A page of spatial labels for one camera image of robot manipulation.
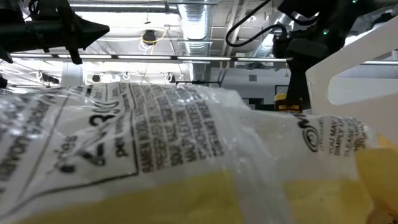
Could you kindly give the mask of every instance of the warehouse ceiling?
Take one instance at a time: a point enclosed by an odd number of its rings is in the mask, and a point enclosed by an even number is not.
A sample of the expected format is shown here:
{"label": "warehouse ceiling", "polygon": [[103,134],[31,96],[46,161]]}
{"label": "warehouse ceiling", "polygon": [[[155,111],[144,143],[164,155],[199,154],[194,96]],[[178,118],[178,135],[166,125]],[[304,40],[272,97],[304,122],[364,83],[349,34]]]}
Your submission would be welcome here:
{"label": "warehouse ceiling", "polygon": [[[122,3],[134,4],[137,1],[123,1]],[[225,45],[224,37],[228,24],[233,18],[234,5],[238,9],[245,9],[244,13],[249,12],[258,6],[262,1],[258,0],[224,0],[217,5],[209,5],[212,20],[210,21],[210,34],[207,39],[202,40],[210,46],[207,55],[220,56]],[[257,12],[249,21],[246,21],[240,28],[237,38],[246,40],[257,34],[262,27],[267,26],[268,16],[277,12],[276,6],[281,1],[273,1],[266,7]],[[97,40],[81,54],[106,54],[106,55],[187,55],[187,40],[184,39],[181,17],[175,13],[147,13],[148,4],[140,4],[140,12],[128,12],[126,7],[103,7],[107,4],[121,3],[116,1],[97,1],[97,0],[70,0],[71,6],[76,13],[91,22],[97,22],[110,26],[111,31],[104,37]],[[150,4],[163,5],[165,1],[151,2]],[[359,35],[366,31],[369,21],[366,18],[358,19],[353,27],[353,33]],[[154,30],[158,42],[149,47],[142,42],[142,34],[146,30]],[[254,42],[231,49],[230,54],[245,54],[256,49],[263,41],[263,37],[257,38]],[[68,54],[65,48],[50,49],[51,54]],[[29,53],[40,53],[42,50],[35,50]],[[26,60],[15,58],[14,64],[1,62],[0,69],[4,78],[10,80],[10,84],[26,86],[58,86],[48,84],[42,80],[42,73],[62,79],[63,63],[53,61],[51,58],[46,60]],[[101,75],[104,82],[142,82],[142,83],[165,83],[167,74],[173,75],[176,80],[191,80],[189,63],[126,63],[126,62],[85,62],[83,69],[87,74],[88,83],[91,83],[93,75]]]}

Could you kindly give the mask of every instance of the ceiling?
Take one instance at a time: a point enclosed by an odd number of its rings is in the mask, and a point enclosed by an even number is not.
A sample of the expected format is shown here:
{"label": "ceiling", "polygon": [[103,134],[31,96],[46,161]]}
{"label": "ceiling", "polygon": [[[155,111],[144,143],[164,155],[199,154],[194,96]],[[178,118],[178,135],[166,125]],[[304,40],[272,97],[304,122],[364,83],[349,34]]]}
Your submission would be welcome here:
{"label": "ceiling", "polygon": [[[262,1],[247,0],[246,11],[250,11],[258,6]],[[91,0],[91,3],[103,1]],[[257,34],[262,26],[265,25],[268,15],[276,12],[275,7],[280,1],[273,1],[266,7],[255,13],[250,21],[246,21],[240,28],[238,37],[245,40]],[[206,40],[210,44],[210,55],[220,56],[224,44],[224,37],[227,31],[228,21],[231,20],[231,11],[236,1],[224,0],[216,6],[211,6],[211,27],[210,37]],[[133,13],[133,12],[76,12],[82,18],[91,22],[106,24],[111,31],[104,37],[89,46],[81,54],[118,54],[118,55],[186,55],[185,42],[181,29],[180,16],[177,14],[163,13]],[[353,27],[358,34],[366,31],[369,22],[366,19],[358,19]],[[153,29],[158,39],[153,48],[144,50],[141,42],[141,35],[145,30]],[[252,52],[261,42],[262,38],[257,38],[254,42],[244,47],[232,50],[232,55],[236,53],[247,54]],[[67,54],[65,48],[50,49],[52,54]],[[42,50],[31,51],[33,53],[43,53]],[[189,80],[189,66],[187,63],[126,63],[126,62],[85,62],[83,70],[87,74],[88,83],[93,75],[116,75],[120,76],[122,82],[147,82],[147,83],[168,83],[165,82],[165,75],[170,73],[176,80]],[[62,79],[63,62],[52,61],[51,59],[23,60],[15,58],[15,63],[10,65],[7,62],[0,63],[0,72],[11,84],[27,86],[47,86],[48,83],[40,81],[38,71],[51,75],[59,80]]]}

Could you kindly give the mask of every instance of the plastic bag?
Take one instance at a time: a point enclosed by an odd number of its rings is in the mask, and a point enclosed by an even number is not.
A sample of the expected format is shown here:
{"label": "plastic bag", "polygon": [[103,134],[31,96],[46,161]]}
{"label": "plastic bag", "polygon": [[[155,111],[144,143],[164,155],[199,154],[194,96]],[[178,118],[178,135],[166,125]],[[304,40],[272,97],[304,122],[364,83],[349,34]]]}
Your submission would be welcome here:
{"label": "plastic bag", "polygon": [[379,139],[352,118],[130,83],[5,96],[0,109],[1,223],[360,223],[373,209],[354,153]]}

